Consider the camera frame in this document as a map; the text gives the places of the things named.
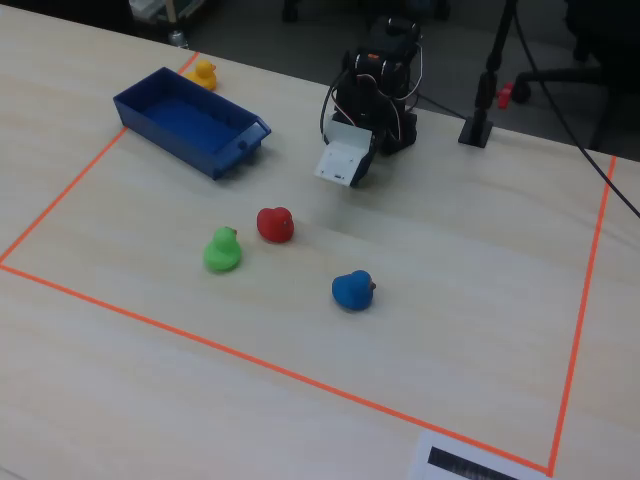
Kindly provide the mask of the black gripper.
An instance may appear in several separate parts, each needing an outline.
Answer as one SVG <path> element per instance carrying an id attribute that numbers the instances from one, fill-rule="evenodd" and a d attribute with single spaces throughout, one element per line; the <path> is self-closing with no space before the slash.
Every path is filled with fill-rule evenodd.
<path id="1" fill-rule="evenodd" d="M 344 76 L 332 92 L 334 113 L 332 119 L 373 133 L 386 130 L 388 124 L 388 99 L 383 96 L 370 78 Z M 377 152 L 376 135 L 371 136 L 369 147 L 360 159 L 349 184 L 355 188 L 366 176 Z"/>

